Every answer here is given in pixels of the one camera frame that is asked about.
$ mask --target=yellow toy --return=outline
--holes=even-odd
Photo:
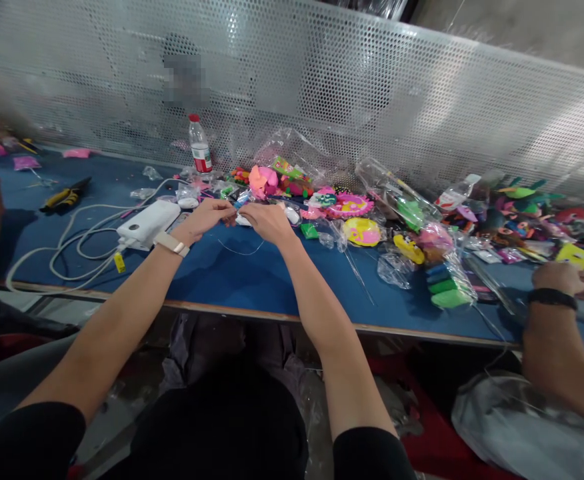
[[[350,242],[362,247],[374,247],[381,240],[381,229],[374,220],[353,218],[347,220],[343,232]]]
[[[411,240],[406,240],[402,235],[394,236],[394,244],[397,246],[401,253],[412,260],[417,265],[422,265],[425,261],[425,255],[423,250],[417,247],[417,244]]]
[[[561,250],[555,261],[568,262],[575,265],[579,270],[584,270],[584,250],[578,248],[572,243],[566,243]]]

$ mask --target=black shirt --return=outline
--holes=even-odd
[[[85,433],[79,410],[38,403],[0,423],[0,478],[64,479]],[[342,433],[335,478],[414,479],[401,443],[371,427]],[[294,479],[307,440],[294,398],[245,357],[233,357],[184,390],[162,395],[142,420],[128,458],[102,479]]]

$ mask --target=forearm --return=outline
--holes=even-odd
[[[301,323],[321,358],[332,438],[355,427],[396,430],[387,414],[356,330],[301,241],[280,248]]]
[[[180,256],[154,248],[20,407],[53,399],[76,406],[89,422],[161,309],[180,263]]]
[[[569,307],[532,302],[523,333],[523,372],[584,418],[584,344]]]

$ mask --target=black sleeve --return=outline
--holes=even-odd
[[[85,433],[85,419],[65,403],[36,403],[0,422],[0,478],[59,479]]]
[[[344,431],[334,440],[335,480],[416,480],[403,445],[374,427]]]

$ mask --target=black watch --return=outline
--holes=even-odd
[[[536,289],[532,290],[527,296],[527,302],[539,302],[544,305],[563,305],[570,307],[572,310],[578,310],[577,301],[572,295],[563,293],[555,289]]]

